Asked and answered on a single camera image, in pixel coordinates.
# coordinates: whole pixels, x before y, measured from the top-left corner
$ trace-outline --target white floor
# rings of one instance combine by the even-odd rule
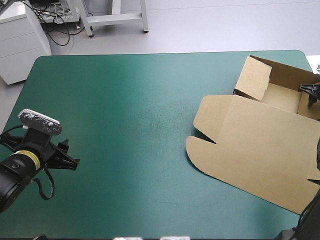
[[[101,15],[107,1],[87,0]],[[52,42],[53,55],[188,53],[253,50],[301,50],[320,55],[320,0],[146,0],[150,32],[141,24],[101,26],[94,37],[71,37],[67,46]],[[122,12],[137,11],[139,0],[122,0]],[[54,34],[60,43],[66,35]],[[312,58],[316,67],[319,58]],[[0,80],[0,130],[23,83]]]

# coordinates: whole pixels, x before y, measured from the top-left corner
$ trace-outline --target table surface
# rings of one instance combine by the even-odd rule
[[[24,108],[46,114],[63,126],[52,141],[70,139],[81,162],[51,171],[49,201],[28,186],[0,215],[0,237],[271,239],[294,227],[298,215],[203,174],[186,154],[202,97],[232,94],[248,55],[310,70],[296,50],[38,58],[6,129]]]

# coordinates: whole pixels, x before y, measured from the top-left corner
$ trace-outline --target black cable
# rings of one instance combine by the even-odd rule
[[[45,172],[45,174],[47,175],[47,177],[49,178],[49,181],[50,181],[50,184],[51,184],[51,194],[50,196],[47,196],[45,193],[44,193],[44,190],[42,188],[42,184],[41,184],[41,181],[39,178],[34,178],[32,180],[32,182],[36,182],[36,184],[38,185],[39,187],[39,193],[40,193],[40,196],[44,199],[44,200],[49,200],[51,198],[54,197],[55,193],[56,193],[56,186],[55,186],[55,181],[51,175],[51,173],[49,172],[48,168],[47,168],[47,164],[44,165],[43,167],[43,170]]]
[[[305,207],[305,209],[302,211],[298,223],[296,227],[294,227],[292,230],[294,230],[294,234],[292,237],[290,237],[288,240],[294,240],[295,237],[297,237],[301,227],[306,222],[307,217],[312,212],[312,209],[315,207],[317,201],[320,200],[320,192],[317,193],[317,195],[314,197],[314,199]]]
[[[14,127],[9,128],[8,130],[6,130],[0,134],[0,138],[3,136],[3,134],[6,134],[14,129],[19,129],[19,128],[23,128],[23,125],[18,125],[18,126],[14,126]]]
[[[30,8],[30,9],[33,11],[33,13],[37,16],[37,18],[39,19],[39,21],[40,21],[41,23],[43,23],[43,24],[46,23],[46,21],[43,19],[43,16],[51,16],[51,17],[53,17],[53,24],[55,23],[55,19],[60,18],[60,19],[62,20],[62,23],[65,25],[65,29],[66,29],[66,31],[67,31],[67,33],[66,33],[66,34],[68,35],[68,40],[67,40],[67,42],[66,42],[65,44],[60,44],[60,43],[56,42],[56,41],[53,39],[53,37],[50,35],[49,32],[52,32],[53,30],[55,30],[55,27],[54,27],[54,26],[53,26],[53,30],[48,29],[47,31],[45,31],[45,32],[46,32],[45,34],[47,34],[47,35],[49,36],[49,38],[50,38],[55,44],[57,44],[57,45],[59,45],[59,46],[66,46],[66,45],[69,44],[69,42],[70,42],[70,33],[69,33],[69,29],[68,29],[68,26],[67,26],[66,22],[65,22],[64,19],[62,18],[62,14],[59,15],[59,14],[56,13],[56,12],[48,11],[48,10],[46,10],[46,9],[37,9],[37,8],[34,8],[34,7],[26,4],[26,3],[25,3],[24,1],[22,1],[22,0],[17,0],[17,1],[23,3],[23,4],[26,5],[28,8]]]
[[[76,33],[66,33],[66,32],[63,32],[63,31],[60,31],[58,29],[54,29],[55,31],[59,32],[59,33],[62,33],[62,34],[69,34],[69,35],[78,35],[79,33],[81,33],[85,28],[83,27],[80,31],[76,32]]]

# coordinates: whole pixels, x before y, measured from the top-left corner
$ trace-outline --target metal frame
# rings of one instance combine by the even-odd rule
[[[88,16],[88,11],[84,0],[75,0],[79,9],[79,13],[86,31],[89,37],[93,37],[93,26],[105,26],[105,25],[118,25],[139,23],[143,24],[143,32],[149,32],[146,0],[140,0],[141,12],[137,13],[123,13],[121,14],[121,0],[112,0],[112,11],[110,15],[101,16]]]

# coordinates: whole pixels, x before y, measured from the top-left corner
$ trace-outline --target cardboard box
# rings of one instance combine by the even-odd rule
[[[205,96],[193,125],[214,143],[190,136],[186,151],[202,172],[300,214],[320,180],[320,102],[308,108],[300,84],[310,71],[249,56],[234,95]]]

